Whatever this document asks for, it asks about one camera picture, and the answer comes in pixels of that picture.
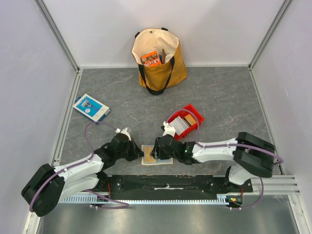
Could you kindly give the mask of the gold credit card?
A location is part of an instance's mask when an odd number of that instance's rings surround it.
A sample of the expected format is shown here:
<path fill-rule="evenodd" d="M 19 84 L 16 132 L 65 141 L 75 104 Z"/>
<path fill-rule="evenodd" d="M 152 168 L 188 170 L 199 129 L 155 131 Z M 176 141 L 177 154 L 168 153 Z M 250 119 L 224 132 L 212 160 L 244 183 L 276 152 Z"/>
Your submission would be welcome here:
<path fill-rule="evenodd" d="M 197 125 L 197 121 L 196 121 L 196 120 L 193 118 L 193 116 L 190 115 L 190 114 L 186 115 L 186 116 L 183 118 L 183 120 L 185 121 L 185 123 L 186 123 L 189 127 L 191 127 L 191 126 L 193 126 L 193 125 Z"/>
<path fill-rule="evenodd" d="M 151 151 L 153 146 L 145 145 L 144 146 L 144 163 L 146 164 L 154 164 L 156 163 L 156 159 L 151 156 Z"/>

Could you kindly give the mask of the mustard canvas tote bag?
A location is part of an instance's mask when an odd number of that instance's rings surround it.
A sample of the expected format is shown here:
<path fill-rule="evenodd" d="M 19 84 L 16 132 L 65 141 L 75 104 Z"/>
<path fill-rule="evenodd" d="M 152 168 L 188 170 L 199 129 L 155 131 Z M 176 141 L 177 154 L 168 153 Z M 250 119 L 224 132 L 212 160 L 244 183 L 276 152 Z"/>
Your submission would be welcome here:
<path fill-rule="evenodd" d="M 141 57 L 157 51 L 161 59 L 162 49 L 174 56 L 159 66 L 144 66 Z M 166 28 L 148 28 L 135 35 L 132 55 L 138 65 L 139 85 L 152 95 L 161 95 L 166 88 L 177 85 L 187 78 L 179 38 Z"/>

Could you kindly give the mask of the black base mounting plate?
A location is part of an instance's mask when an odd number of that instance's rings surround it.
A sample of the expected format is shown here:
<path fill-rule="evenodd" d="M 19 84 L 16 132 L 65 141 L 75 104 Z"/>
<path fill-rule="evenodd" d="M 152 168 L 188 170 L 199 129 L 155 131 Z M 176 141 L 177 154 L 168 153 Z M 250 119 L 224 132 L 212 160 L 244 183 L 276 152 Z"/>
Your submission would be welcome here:
<path fill-rule="evenodd" d="M 213 175 L 111 175 L 99 180 L 97 192 L 115 200 L 215 199 L 217 195 L 253 192 L 251 180 L 233 185 Z"/>

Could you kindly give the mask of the red plastic bin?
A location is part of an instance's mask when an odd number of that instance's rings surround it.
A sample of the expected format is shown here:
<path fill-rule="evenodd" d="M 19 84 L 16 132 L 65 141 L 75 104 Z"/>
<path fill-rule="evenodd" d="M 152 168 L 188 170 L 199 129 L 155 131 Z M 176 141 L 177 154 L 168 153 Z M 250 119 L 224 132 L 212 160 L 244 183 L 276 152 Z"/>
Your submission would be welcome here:
<path fill-rule="evenodd" d="M 189 133 L 198 129 L 205 118 L 192 105 L 188 104 L 167 118 L 169 124 L 173 124 L 176 140 L 185 138 Z"/>

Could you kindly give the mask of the brown item in bag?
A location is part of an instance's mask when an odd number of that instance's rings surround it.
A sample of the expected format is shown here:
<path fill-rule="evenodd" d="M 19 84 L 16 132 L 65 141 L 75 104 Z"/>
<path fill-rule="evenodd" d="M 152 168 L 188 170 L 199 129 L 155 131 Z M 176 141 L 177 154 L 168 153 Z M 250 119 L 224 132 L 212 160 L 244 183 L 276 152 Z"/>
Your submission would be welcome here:
<path fill-rule="evenodd" d="M 161 62 L 162 62 L 162 63 L 165 63 L 165 57 L 166 57 L 165 50 L 162 49 L 162 52 L 161 52 Z"/>

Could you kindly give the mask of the beige leather card holder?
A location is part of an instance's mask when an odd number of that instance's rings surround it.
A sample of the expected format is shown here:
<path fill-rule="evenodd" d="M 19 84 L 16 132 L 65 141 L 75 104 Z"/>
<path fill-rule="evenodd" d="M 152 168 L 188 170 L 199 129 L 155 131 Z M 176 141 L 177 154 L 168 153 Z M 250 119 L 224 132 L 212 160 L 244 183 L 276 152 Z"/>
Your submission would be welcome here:
<path fill-rule="evenodd" d="M 141 150 L 144 156 L 141 160 L 141 164 L 144 166 L 156 166 L 156 165 L 172 165 L 174 163 L 173 159 L 155 159 L 152 155 L 153 145 L 142 145 Z"/>

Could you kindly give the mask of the orange snack box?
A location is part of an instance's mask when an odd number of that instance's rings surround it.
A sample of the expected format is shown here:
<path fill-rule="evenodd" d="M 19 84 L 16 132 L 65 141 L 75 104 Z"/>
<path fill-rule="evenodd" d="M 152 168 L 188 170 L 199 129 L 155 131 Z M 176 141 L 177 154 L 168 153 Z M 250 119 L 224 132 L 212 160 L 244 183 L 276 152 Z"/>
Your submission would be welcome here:
<path fill-rule="evenodd" d="M 161 59 L 157 51 L 150 52 L 141 57 L 144 66 L 152 67 L 161 65 Z"/>

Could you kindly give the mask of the blue razor package box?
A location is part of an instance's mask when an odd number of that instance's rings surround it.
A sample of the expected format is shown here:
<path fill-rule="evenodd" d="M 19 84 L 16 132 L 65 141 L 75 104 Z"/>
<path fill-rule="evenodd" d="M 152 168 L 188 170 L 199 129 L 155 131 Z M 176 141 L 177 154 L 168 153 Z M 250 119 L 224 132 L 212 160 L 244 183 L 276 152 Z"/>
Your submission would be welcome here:
<path fill-rule="evenodd" d="M 111 109 L 88 94 L 76 99 L 73 108 L 93 122 L 102 121 Z"/>

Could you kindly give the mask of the white item in bag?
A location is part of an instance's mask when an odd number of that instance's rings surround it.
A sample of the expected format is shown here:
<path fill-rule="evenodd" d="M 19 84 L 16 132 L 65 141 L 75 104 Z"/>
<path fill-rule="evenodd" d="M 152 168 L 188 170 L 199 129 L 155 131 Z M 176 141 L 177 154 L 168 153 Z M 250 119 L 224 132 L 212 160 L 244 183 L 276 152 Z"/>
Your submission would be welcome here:
<path fill-rule="evenodd" d="M 164 63 L 169 62 L 170 59 L 171 59 L 173 56 L 174 56 L 173 54 L 167 54 L 167 55 L 164 57 Z"/>

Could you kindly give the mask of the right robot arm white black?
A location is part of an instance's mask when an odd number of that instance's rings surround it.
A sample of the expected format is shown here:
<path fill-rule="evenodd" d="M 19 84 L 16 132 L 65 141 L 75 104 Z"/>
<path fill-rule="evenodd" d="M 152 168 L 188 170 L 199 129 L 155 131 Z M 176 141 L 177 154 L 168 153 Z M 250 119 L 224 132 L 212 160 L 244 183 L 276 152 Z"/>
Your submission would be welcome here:
<path fill-rule="evenodd" d="M 273 175 L 275 146 L 247 132 L 221 142 L 180 142 L 171 135 L 155 140 L 151 156 L 167 160 L 174 158 L 185 165 L 209 161 L 232 161 L 221 186 L 234 192 L 253 177 L 270 178 Z"/>

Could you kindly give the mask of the white card stack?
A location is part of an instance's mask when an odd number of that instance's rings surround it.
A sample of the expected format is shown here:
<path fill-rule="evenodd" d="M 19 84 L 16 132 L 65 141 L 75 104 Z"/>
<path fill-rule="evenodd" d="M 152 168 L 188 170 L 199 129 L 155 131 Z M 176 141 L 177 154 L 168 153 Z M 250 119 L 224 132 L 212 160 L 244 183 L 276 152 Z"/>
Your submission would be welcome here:
<path fill-rule="evenodd" d="M 170 125 L 175 129 L 175 133 L 178 136 L 180 136 L 189 128 L 189 125 L 180 116 L 177 116 L 175 119 L 173 119 L 170 122 Z"/>

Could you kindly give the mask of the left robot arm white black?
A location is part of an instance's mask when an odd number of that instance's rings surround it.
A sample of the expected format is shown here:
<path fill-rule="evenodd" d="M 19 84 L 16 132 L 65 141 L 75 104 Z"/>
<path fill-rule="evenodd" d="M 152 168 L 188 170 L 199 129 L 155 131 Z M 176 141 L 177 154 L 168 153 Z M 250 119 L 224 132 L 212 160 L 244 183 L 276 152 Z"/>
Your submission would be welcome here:
<path fill-rule="evenodd" d="M 57 167 L 41 165 L 22 189 L 21 196 L 28 203 L 30 212 L 38 217 L 45 216 L 73 194 L 90 189 L 105 190 L 105 169 L 114 166 L 119 159 L 133 161 L 143 155 L 133 138 L 118 133 L 111 142 L 83 159 Z"/>

